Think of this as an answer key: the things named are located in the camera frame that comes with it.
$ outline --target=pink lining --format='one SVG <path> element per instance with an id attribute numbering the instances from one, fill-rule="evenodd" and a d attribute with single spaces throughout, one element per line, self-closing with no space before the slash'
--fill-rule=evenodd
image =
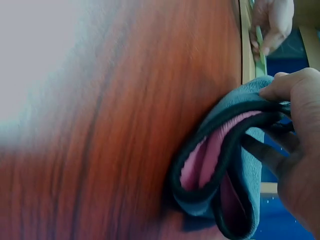
<path id="1" fill-rule="evenodd" d="M 181 170 L 181 186 L 187 191 L 192 191 L 202 188 L 209 182 L 215 172 L 221 145 L 227 133 L 243 119 L 259 113 L 260 111 L 242 113 L 224 123 L 208 138 L 205 137 L 190 153 Z M 246 216 L 227 174 L 222 179 L 220 189 L 223 214 L 228 225 L 234 227 L 237 222 L 242 221 Z"/>

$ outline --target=reddish brown wood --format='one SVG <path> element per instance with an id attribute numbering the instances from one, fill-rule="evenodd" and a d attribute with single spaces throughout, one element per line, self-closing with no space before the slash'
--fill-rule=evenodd
<path id="1" fill-rule="evenodd" d="M 220 238 L 162 214 L 173 153 L 241 82 L 236 0 L 1 7 L 0 239 Z"/>

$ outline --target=fabric pouch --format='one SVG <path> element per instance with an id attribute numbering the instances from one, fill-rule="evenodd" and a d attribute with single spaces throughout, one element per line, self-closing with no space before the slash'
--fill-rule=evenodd
<path id="1" fill-rule="evenodd" d="M 261 163 L 241 147 L 248 134 L 264 141 L 262 129 L 293 131 L 279 121 L 290 104 L 261 98 L 272 82 L 263 76 L 227 94 L 174 158 L 168 174 L 175 201 L 188 215 L 214 219 L 231 240 L 249 239 L 259 224 Z"/>

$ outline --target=person's hand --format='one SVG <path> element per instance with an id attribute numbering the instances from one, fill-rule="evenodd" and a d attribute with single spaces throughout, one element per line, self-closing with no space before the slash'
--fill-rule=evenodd
<path id="1" fill-rule="evenodd" d="M 250 41 L 255 55 L 259 53 L 256 27 L 261 27 L 261 48 L 267 56 L 291 33 L 294 11 L 294 0 L 255 0 L 250 31 Z"/>
<path id="2" fill-rule="evenodd" d="M 280 72 L 260 96 L 291 101 L 296 134 L 266 131 L 289 157 L 252 137 L 244 137 L 242 145 L 277 176 L 284 206 L 320 239 L 320 72 L 313 68 Z"/>

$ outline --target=black trim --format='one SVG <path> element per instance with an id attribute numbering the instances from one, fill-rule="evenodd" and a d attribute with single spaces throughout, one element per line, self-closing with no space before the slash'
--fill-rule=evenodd
<path id="1" fill-rule="evenodd" d="M 230 106 L 229 108 L 226 108 L 221 113 L 216 115 L 213 119 L 208 121 L 208 123 L 204 127 L 202 127 L 195 134 L 194 137 L 192 137 L 189 141 L 186 142 L 180 153 L 177 155 L 177 158 L 171 164 L 169 181 L 174 195 L 177 198 L 183 200 L 185 203 L 198 203 L 208 199 L 212 192 L 218 188 L 219 180 L 221 179 L 220 172 L 225 171 L 225 167 L 223 169 L 220 169 L 220 161 L 218 161 L 218 164 L 215 167 L 215 174 L 211 177 L 211 180 L 203 188 L 196 189 L 194 191 L 186 191 L 181 186 L 181 169 L 184 167 L 185 161 L 188 159 L 190 153 L 195 149 L 197 144 L 204 139 L 204 137 L 210 135 L 216 128 L 221 126 L 223 123 L 232 119 L 235 116 L 238 116 L 241 113 L 249 111 L 262 111 L 264 113 L 274 113 L 282 112 L 283 110 L 284 109 L 281 104 L 268 102 L 265 100 L 242 102 Z"/>
<path id="2" fill-rule="evenodd" d="M 244 189 L 244 186 L 241 184 L 238 175 L 236 174 L 233 165 L 230 164 L 233 160 L 232 154 L 234 154 L 237 147 L 240 145 L 240 140 L 242 136 L 246 133 L 246 131 L 251 127 L 258 127 L 258 128 L 265 128 L 266 126 L 271 126 L 274 123 L 281 120 L 281 114 L 279 112 L 263 112 L 251 117 L 244 119 L 243 121 L 239 122 L 235 125 L 230 132 L 225 136 L 222 146 L 221 146 L 221 154 L 218 159 L 218 163 L 220 162 L 228 162 L 226 165 L 227 173 L 231 180 L 232 186 L 243 206 L 245 211 L 245 215 L 247 216 L 247 221 L 243 222 L 242 227 L 240 227 L 238 232 L 234 230 L 231 231 L 228 228 L 228 225 L 225 222 L 222 206 L 221 206 L 221 196 L 220 196 L 220 188 L 218 188 L 218 193 L 212 199 L 212 207 L 214 212 L 214 217 L 216 224 L 222 234 L 230 240 L 240 240 L 248 236 L 251 232 L 251 227 L 253 224 L 253 208 L 252 203 L 250 202 L 248 191 Z"/>

